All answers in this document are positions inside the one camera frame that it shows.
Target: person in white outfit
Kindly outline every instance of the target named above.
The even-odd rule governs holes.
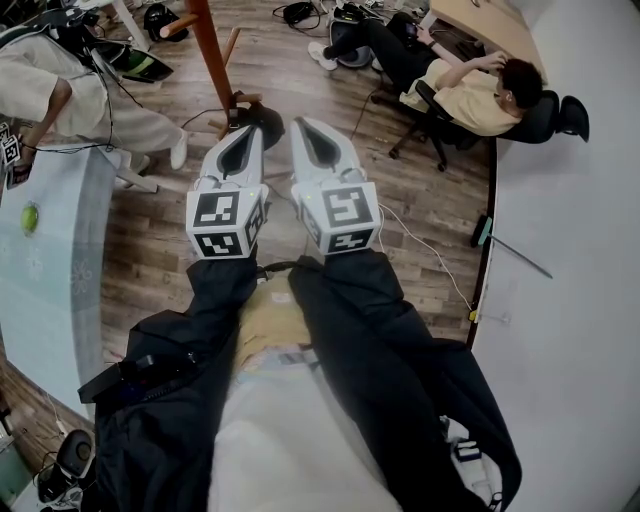
[[[33,123],[22,137],[18,168],[33,164],[35,148],[48,131],[100,144],[111,138],[115,147],[132,153],[136,173],[149,166],[149,152],[170,149],[176,170],[187,157],[187,132],[136,105],[112,79],[98,76],[44,35],[0,48],[0,114]]]

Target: white pants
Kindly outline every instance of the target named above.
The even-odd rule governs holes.
[[[141,161],[145,153],[170,149],[178,144],[182,131],[167,117],[140,108],[131,98],[125,97],[115,84],[109,84],[108,89],[113,115],[111,143],[132,153],[132,167]],[[106,143],[110,133],[111,116],[107,104],[104,115],[96,127],[89,133],[78,135],[95,142]]]

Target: cable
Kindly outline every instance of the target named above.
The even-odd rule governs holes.
[[[277,14],[277,12],[280,9],[282,10],[292,9],[294,8],[294,6],[299,6],[299,7],[293,13],[291,13],[291,10],[290,10],[288,13],[283,13],[282,15]],[[311,12],[314,12],[314,14],[317,16],[318,22],[313,27],[303,27],[303,28],[296,27],[296,25],[301,21],[309,19],[311,17]],[[295,2],[289,5],[281,5],[280,7],[276,7],[273,11],[271,11],[271,14],[276,18],[283,19],[285,23],[289,25],[289,28],[292,28],[293,30],[297,30],[301,34],[304,34],[308,37],[316,37],[316,38],[323,38],[323,39],[327,37],[326,34],[320,36],[320,35],[307,33],[309,30],[318,28],[320,26],[320,18],[326,15],[326,13],[320,12],[311,0],[309,0],[308,2]]]
[[[358,131],[358,126],[360,126],[360,121],[362,121],[362,116],[364,115],[364,111],[367,108],[367,104],[369,103],[371,96],[373,96],[376,92],[382,90],[383,83],[384,83],[384,76],[382,75],[382,73],[380,73],[380,83],[378,84],[378,87],[376,87],[373,91],[369,93],[369,95],[367,96],[367,99],[364,100],[364,105],[362,105],[362,108],[360,109],[360,116],[358,117],[358,122],[353,128],[353,131],[351,132],[351,137],[349,137],[349,140],[353,140],[354,135]]]
[[[271,190],[276,196],[278,196],[280,199],[282,199],[283,201],[286,201],[287,203],[289,203],[291,205],[291,207],[295,210],[296,214],[298,213],[298,206],[293,202],[292,199],[283,196],[280,192],[278,192],[273,185],[271,185],[271,183],[267,183],[266,180],[268,178],[265,178],[265,184],[267,185],[267,187],[269,187],[269,190]]]
[[[47,457],[49,455],[53,455],[54,453],[58,453],[58,452],[53,450],[53,451],[45,453],[44,457],[42,457],[42,464],[40,464],[40,471],[38,471],[35,475],[33,475],[33,478],[31,479],[31,481],[33,482],[33,485],[37,485],[36,484],[36,478],[38,478],[38,476],[40,476],[40,473],[42,473],[45,469],[48,469],[48,468],[50,468],[51,466],[53,466],[55,464],[55,461],[53,461],[47,467],[44,466],[44,463],[47,460]]]
[[[47,395],[47,398],[49,399],[49,403],[51,404],[51,408],[53,409],[53,414],[55,414],[55,416],[56,416],[56,421],[60,421],[60,418],[58,416],[58,411],[56,411],[56,406],[53,405],[53,400],[51,400],[51,396],[46,391],[45,391],[45,393]]]
[[[384,245],[382,245],[382,230],[384,229],[384,210],[382,208],[380,208],[380,205],[378,205],[378,210],[380,210],[380,213],[382,214],[382,223],[380,224],[380,230],[378,231],[378,243],[380,243],[380,250],[382,251],[383,254],[387,254],[387,251],[384,250]]]
[[[91,148],[106,148],[105,151],[107,153],[115,149],[115,146],[112,145],[110,142],[107,142],[106,144],[90,144],[88,146],[82,146],[79,148],[71,148],[71,149],[42,149],[42,148],[36,148],[34,146],[29,146],[24,142],[21,142],[20,145],[24,146],[25,148],[33,149],[38,153],[61,153],[63,155],[75,155],[80,151],[84,151],[85,149],[91,149]]]
[[[208,108],[207,110],[203,110],[202,112],[200,112],[199,114],[193,116],[191,119],[189,119],[188,121],[186,121],[180,128],[184,128],[185,126],[187,126],[191,121],[195,121],[196,119],[198,119],[202,114],[206,114],[207,112],[220,112],[221,110],[224,110],[223,108]]]
[[[78,486],[79,488],[77,490],[74,489],[73,487],[67,489],[64,492],[64,494],[62,495],[62,498],[59,499],[57,502],[53,503],[53,505],[56,505],[58,507],[72,507],[72,506],[74,506],[75,502],[84,496],[84,492],[87,489],[89,489],[89,487],[91,487],[95,483],[96,483],[96,481],[94,480],[89,485],[87,485],[84,489],[82,487],[79,487],[79,486]],[[70,493],[70,495],[68,497],[65,498],[65,496],[67,495],[67,493],[69,491],[72,491],[72,492]]]
[[[424,245],[425,247],[427,247],[428,249],[431,249],[433,251],[433,253],[438,257],[438,260],[440,260],[440,265],[442,265],[442,268],[444,268],[445,272],[447,274],[449,274],[449,277],[451,278],[451,281],[453,282],[453,286],[455,287],[456,291],[458,292],[458,295],[460,295],[460,297],[462,297],[462,300],[464,301],[464,303],[469,308],[469,311],[473,311],[473,308],[469,304],[469,301],[467,301],[466,297],[464,295],[462,295],[462,292],[460,291],[460,288],[458,288],[458,285],[456,284],[456,280],[453,278],[453,274],[451,274],[451,272],[449,272],[449,269],[444,264],[444,261],[442,261],[442,257],[440,256],[440,253],[438,251],[436,251],[433,247],[431,247],[428,243],[423,242],[417,236],[415,236],[411,231],[409,231],[409,228],[407,228],[407,226],[404,225],[404,222],[402,222],[400,220],[400,217],[398,217],[391,208],[389,208],[388,206],[385,206],[383,204],[379,204],[379,206],[381,206],[385,210],[389,211],[389,213],[391,213],[391,215],[393,215],[396,218],[396,220],[400,223],[400,225],[404,228],[404,230],[407,232],[407,234],[411,238],[413,238],[416,242],[420,242],[422,245]]]
[[[133,100],[133,102],[134,102],[136,105],[138,105],[140,108],[144,108],[144,107],[142,106],[142,104],[141,104],[137,99],[135,99],[135,98],[133,97],[133,94],[131,94],[129,91],[127,91],[127,90],[124,88],[124,85],[122,85],[122,84],[121,84],[120,82],[118,82],[117,80],[116,80],[116,83],[118,84],[118,87],[120,87],[120,89],[122,89],[124,92],[126,92],[126,93],[127,93],[127,95],[129,96],[129,98],[131,98],[131,99]]]

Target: white desk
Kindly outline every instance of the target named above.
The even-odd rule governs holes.
[[[75,3],[76,7],[84,11],[89,11],[91,9],[101,9],[102,7],[105,7],[107,5],[113,5],[125,27],[127,27],[127,30],[129,30],[129,33],[133,36],[134,41],[138,45],[138,48],[145,52],[148,52],[149,41],[136,24],[133,16],[131,16],[131,13],[129,12],[129,9],[127,9],[127,6],[124,5],[123,0],[78,0]]]
[[[119,163],[118,153],[106,158],[95,148],[39,153],[29,180],[5,190],[0,204],[0,325],[7,359],[91,420],[77,390],[104,369],[102,254]],[[26,236],[20,216],[29,202],[38,205],[39,219]]]

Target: wooden floor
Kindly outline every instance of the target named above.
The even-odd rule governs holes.
[[[168,4],[178,15],[181,3]],[[234,26],[242,27],[228,66],[234,90],[264,96],[264,104],[279,111],[285,123],[296,116],[325,121],[351,134],[365,99],[379,84],[371,69],[345,68],[329,73],[307,54],[309,37],[288,28],[271,11],[281,0],[212,0],[214,21],[221,43]],[[144,9],[136,13],[141,22]],[[325,18],[314,33],[324,34]],[[107,27],[110,37],[128,35],[124,28]],[[157,85],[127,84],[147,108],[182,124],[204,109],[220,103],[210,82],[196,40],[158,43],[152,52],[175,73]],[[160,191],[156,195],[118,187],[113,195],[105,243],[102,280],[104,357],[120,360],[126,350],[128,330],[139,320],[163,309],[184,310],[191,297],[185,270],[195,261],[184,231],[185,193],[197,178],[206,151],[215,143],[215,129],[207,126],[219,113],[205,114],[189,123],[189,159],[181,171],[172,171],[166,154],[157,155],[151,174]],[[408,117],[385,106],[368,104],[353,141],[381,203],[394,210],[415,236],[438,250],[455,276],[462,293],[471,300],[481,253],[469,247],[469,238],[489,194],[488,148],[478,144],[467,153],[447,148],[446,173],[438,172],[430,144],[409,143],[400,160],[387,152],[408,129]],[[288,136],[266,155],[267,176],[291,171]],[[269,182],[288,195],[287,178]],[[296,259],[310,244],[304,228],[295,221],[291,206],[275,197],[269,222],[260,235],[261,263]],[[406,297],[420,312],[436,337],[465,341],[468,310],[456,294],[437,257],[405,234],[387,215],[382,242]],[[55,450],[55,418],[46,395],[26,382],[3,360],[0,389],[11,407],[12,421],[26,429],[20,446],[36,469],[42,456]],[[87,425],[56,404],[63,421]]]

